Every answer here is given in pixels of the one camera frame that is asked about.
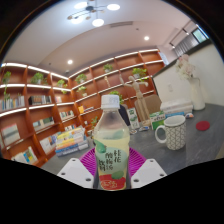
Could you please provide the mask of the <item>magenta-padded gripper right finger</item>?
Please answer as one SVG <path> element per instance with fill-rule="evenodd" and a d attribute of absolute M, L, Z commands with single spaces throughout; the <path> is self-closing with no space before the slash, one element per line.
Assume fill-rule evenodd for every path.
<path fill-rule="evenodd" d="M 146 159 L 133 148 L 129 150 L 128 172 L 132 189 L 146 186 L 166 176 L 155 159 Z"/>

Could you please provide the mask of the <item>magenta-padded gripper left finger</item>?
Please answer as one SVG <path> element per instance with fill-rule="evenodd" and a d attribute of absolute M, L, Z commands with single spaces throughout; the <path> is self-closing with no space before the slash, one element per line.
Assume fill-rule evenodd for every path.
<path fill-rule="evenodd" d="M 99 178 L 95 149 L 89 150 L 80 158 L 71 158 L 59 171 L 58 176 L 84 188 L 97 188 Z"/>

